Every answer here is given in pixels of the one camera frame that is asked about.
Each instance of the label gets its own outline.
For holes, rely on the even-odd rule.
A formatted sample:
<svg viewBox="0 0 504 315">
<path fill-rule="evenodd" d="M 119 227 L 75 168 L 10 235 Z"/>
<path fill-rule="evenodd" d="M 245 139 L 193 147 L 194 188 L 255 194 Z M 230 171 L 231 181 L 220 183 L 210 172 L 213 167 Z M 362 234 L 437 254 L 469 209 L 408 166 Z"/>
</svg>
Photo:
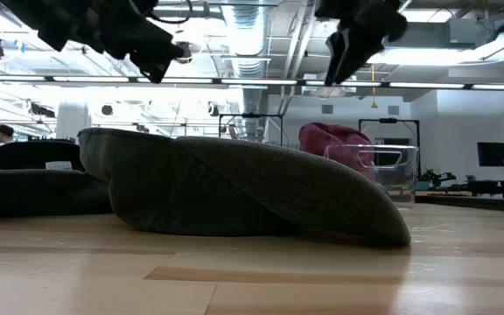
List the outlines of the label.
<svg viewBox="0 0 504 315">
<path fill-rule="evenodd" d="M 73 167 L 71 166 L 71 162 L 69 161 L 47 162 L 45 164 L 45 168 L 47 170 L 58 170 L 58 171 L 71 171 L 73 169 Z"/>
</svg>

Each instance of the desk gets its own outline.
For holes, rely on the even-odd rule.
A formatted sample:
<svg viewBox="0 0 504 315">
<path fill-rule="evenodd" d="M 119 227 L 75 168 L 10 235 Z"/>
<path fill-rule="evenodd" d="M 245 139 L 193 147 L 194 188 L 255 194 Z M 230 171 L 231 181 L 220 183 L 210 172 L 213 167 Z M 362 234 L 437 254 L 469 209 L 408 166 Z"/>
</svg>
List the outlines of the desk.
<svg viewBox="0 0 504 315">
<path fill-rule="evenodd" d="M 504 180 L 475 180 L 468 182 L 468 187 L 472 191 L 472 195 L 474 197 L 478 196 L 481 193 L 501 193 L 504 198 Z"/>
<path fill-rule="evenodd" d="M 504 314 L 504 212 L 416 205 L 411 248 L 0 220 L 0 314 Z"/>
</svg>

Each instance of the black monitor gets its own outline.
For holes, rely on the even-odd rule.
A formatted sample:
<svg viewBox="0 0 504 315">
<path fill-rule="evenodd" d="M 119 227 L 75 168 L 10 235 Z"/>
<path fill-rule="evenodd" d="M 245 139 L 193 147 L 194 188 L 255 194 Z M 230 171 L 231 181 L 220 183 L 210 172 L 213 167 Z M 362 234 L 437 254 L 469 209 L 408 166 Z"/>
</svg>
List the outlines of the black monitor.
<svg viewBox="0 0 504 315">
<path fill-rule="evenodd" d="M 478 143 L 479 166 L 504 167 L 504 143 Z"/>
</svg>

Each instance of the plastic bin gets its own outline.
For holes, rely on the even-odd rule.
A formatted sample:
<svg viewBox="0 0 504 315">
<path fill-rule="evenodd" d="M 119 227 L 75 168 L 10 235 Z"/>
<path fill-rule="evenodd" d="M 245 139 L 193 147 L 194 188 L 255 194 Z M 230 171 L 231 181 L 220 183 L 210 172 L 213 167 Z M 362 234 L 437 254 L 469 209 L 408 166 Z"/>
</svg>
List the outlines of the plastic bin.
<svg viewBox="0 0 504 315">
<path fill-rule="evenodd" d="M 403 145 L 328 146 L 325 158 L 342 163 L 377 184 L 398 208 L 416 201 L 418 148 Z"/>
</svg>

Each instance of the exposed ceiling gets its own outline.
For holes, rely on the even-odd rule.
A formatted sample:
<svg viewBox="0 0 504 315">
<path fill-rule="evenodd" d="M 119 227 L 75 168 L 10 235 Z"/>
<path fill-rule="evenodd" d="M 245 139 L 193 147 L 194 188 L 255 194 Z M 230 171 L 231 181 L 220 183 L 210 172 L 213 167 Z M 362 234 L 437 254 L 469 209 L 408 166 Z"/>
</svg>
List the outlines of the exposed ceiling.
<svg viewBox="0 0 504 315">
<path fill-rule="evenodd" d="M 191 43 L 193 53 L 192 63 L 181 65 L 172 62 L 167 76 L 171 77 L 230 77 L 234 75 L 233 64 L 235 60 L 245 60 L 245 57 L 235 56 L 231 45 L 246 45 L 247 39 L 241 38 L 241 43 L 229 43 L 230 30 L 225 20 L 221 19 L 222 8 L 216 3 L 236 4 L 238 0 L 209 1 L 210 17 L 203 18 L 202 3 L 194 5 L 194 17 L 180 25 L 160 24 L 160 27 L 174 34 L 175 41 L 187 41 Z M 329 51 L 325 44 L 326 38 L 335 31 L 335 22 L 313 21 L 309 30 L 310 9 L 306 7 L 306 0 L 264 1 L 265 4 L 277 4 L 269 7 L 267 20 L 266 40 L 267 47 L 264 53 L 255 56 L 252 60 L 262 60 L 267 64 L 265 76 L 268 78 L 281 78 L 285 76 L 285 70 L 289 70 L 287 76 L 296 75 L 302 77 L 305 74 L 323 74 L 329 62 Z M 186 13 L 181 5 L 163 5 L 157 7 L 157 13 L 169 13 L 170 18 L 183 17 Z M 301 11 L 305 17 L 302 23 Z M 492 30 L 498 25 L 495 22 L 504 20 L 504 0 L 489 1 L 449 1 L 449 0 L 414 0 L 409 2 L 407 9 L 403 11 L 407 19 L 415 24 L 409 40 L 403 43 L 430 42 L 436 36 L 432 32 L 424 32 L 445 25 L 447 20 L 468 20 L 475 24 L 475 32 L 478 41 L 493 36 Z M 475 18 L 482 18 L 476 24 Z M 20 23 L 7 10 L 0 5 L 0 39 L 3 39 L 5 56 L 0 60 L 0 74 L 32 74 L 32 75 L 112 75 L 112 76 L 138 76 L 139 72 L 129 61 L 112 59 L 108 55 L 100 55 L 90 49 L 83 51 L 83 46 L 74 42 L 67 44 L 63 52 L 55 52 L 41 41 L 35 31 Z M 447 55 L 452 50 L 421 50 L 407 58 L 407 61 L 395 62 L 388 58 L 393 52 L 386 52 L 381 56 L 375 56 L 372 60 L 374 67 L 361 69 L 357 74 L 357 80 L 376 81 L 417 81 L 417 82 L 499 82 L 504 83 L 504 64 L 480 63 L 478 65 L 465 64 L 452 66 L 447 60 Z M 186 91 L 184 95 L 190 95 L 192 91 Z M 379 91 L 379 95 L 400 95 L 406 100 L 419 96 L 424 91 L 388 89 Z M 20 111 L 26 100 L 40 102 L 45 106 L 56 109 L 60 98 L 69 95 L 84 95 L 87 99 L 93 99 L 100 107 L 106 103 L 127 104 L 130 109 L 142 110 L 143 116 L 152 120 L 158 118 L 172 122 L 179 117 L 181 121 L 196 120 L 203 123 L 216 122 L 207 114 L 207 106 L 210 102 L 222 104 L 225 112 L 239 112 L 239 96 L 234 91 L 222 90 L 219 92 L 207 92 L 203 90 L 195 92 L 199 99 L 192 97 L 180 97 L 182 93 L 169 92 L 161 87 L 138 88 L 122 87 L 108 89 L 98 87 L 32 87 L 20 85 L 0 84 L 0 119 L 19 120 L 24 112 Z M 355 96 L 364 97 L 372 94 L 370 88 L 358 88 Z M 199 112 L 192 114 L 193 109 Z M 114 120 L 114 117 L 101 117 L 101 119 Z M 28 126 L 28 129 L 48 130 L 46 126 Z M 167 133 L 175 134 L 186 132 L 167 130 Z"/>
</svg>

